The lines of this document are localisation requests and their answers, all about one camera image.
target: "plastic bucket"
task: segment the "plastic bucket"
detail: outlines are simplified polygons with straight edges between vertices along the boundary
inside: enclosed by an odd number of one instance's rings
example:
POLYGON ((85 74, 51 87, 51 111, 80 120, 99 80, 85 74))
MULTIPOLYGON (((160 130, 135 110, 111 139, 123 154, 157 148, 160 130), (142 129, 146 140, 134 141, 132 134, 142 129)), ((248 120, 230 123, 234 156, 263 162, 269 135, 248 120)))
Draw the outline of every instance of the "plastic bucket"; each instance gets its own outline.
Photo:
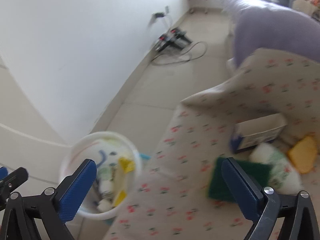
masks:
MULTIPOLYGON (((88 153, 89 151, 86 150, 90 146, 92 146, 92 143, 94 141, 98 139, 108 139, 110 141, 116 142, 118 145, 121 145, 122 150, 126 151, 126 154, 131 155, 131 159, 134 160, 135 170, 128 173, 128 176, 131 176, 131 183, 128 188, 128 193, 130 193, 133 185, 136 183, 136 180, 142 171, 141 158, 134 144, 129 139, 116 132, 95 132, 83 137, 79 142, 77 142, 71 148, 70 153, 66 155, 66 157, 62 161, 59 174, 60 182, 63 181, 66 176, 71 175, 86 158, 94 160, 96 164, 99 164, 101 162, 100 155, 95 154, 90 156, 90 154, 88 153)), ((125 200, 123 200, 117 207, 107 212, 101 213, 97 210, 95 201, 97 201, 96 194, 94 194, 94 189, 91 188, 77 213, 85 218, 89 218, 92 220, 107 220, 116 217, 118 215, 119 209, 125 203, 125 200)))

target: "ironing board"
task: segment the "ironing board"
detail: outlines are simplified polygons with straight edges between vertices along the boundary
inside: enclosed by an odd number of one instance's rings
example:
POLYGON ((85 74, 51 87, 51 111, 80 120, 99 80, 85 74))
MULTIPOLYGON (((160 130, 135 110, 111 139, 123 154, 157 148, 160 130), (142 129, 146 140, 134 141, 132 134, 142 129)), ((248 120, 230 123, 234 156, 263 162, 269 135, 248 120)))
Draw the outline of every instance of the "ironing board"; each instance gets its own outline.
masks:
MULTIPOLYGON (((243 239, 251 221, 237 204, 208 199, 206 191, 215 159, 234 155, 229 149, 237 122, 281 112, 289 144, 306 134, 320 137, 320 64, 280 50, 258 49, 236 76, 183 100, 126 199, 105 240, 243 239)), ((286 152, 288 145, 275 141, 286 152)), ((320 161, 302 175, 320 221, 320 161)), ((277 221, 270 239, 277 239, 277 221)))

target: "tiled floor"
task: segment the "tiled floor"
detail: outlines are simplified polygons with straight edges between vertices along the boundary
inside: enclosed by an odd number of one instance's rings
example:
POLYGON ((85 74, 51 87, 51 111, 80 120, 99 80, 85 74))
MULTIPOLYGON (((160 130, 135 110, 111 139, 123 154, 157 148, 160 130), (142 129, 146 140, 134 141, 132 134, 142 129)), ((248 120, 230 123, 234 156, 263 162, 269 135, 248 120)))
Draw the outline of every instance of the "tiled floor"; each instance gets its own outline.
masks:
MULTIPOLYGON (((108 127, 125 135, 148 155, 155 150, 182 99, 229 78, 225 67, 227 17, 220 13, 194 13, 180 27, 194 42, 208 43, 205 56, 180 65, 148 66, 108 127)), ((196 57, 202 51, 199 45, 192 54, 196 57)), ((79 239, 100 240, 107 230, 103 222, 85 220, 79 239)))

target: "skirting board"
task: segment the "skirting board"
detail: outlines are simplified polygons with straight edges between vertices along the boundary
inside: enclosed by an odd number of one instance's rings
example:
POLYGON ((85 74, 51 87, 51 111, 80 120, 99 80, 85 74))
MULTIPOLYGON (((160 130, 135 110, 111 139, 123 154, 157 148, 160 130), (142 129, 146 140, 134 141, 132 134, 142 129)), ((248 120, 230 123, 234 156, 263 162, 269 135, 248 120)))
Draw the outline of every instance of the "skirting board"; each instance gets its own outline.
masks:
POLYGON ((220 12, 223 11, 223 10, 220 9, 220 8, 197 7, 197 6, 191 7, 191 8, 189 9, 189 11, 190 11, 190 10, 193 10, 193 11, 203 11, 203 12, 205 12, 205 11, 207 10, 208 12, 212 12, 212 13, 220 13, 220 12))
MULTIPOLYGON (((188 11, 180 17, 180 19, 173 25, 173 28, 178 27, 184 19, 188 15, 188 11)), ((91 130, 91 133, 98 131, 105 131, 109 124, 111 123, 113 117, 118 112, 120 106, 128 97, 129 93, 132 91, 134 86, 137 84, 139 79, 142 77, 142 73, 146 69, 146 67, 150 64, 151 60, 155 57, 156 52, 152 49, 140 62, 140 64, 136 67, 136 69, 132 72, 129 78, 126 80, 122 88, 116 94, 116 96, 111 100, 111 102, 107 105, 106 109, 97 120, 95 126, 91 130)))

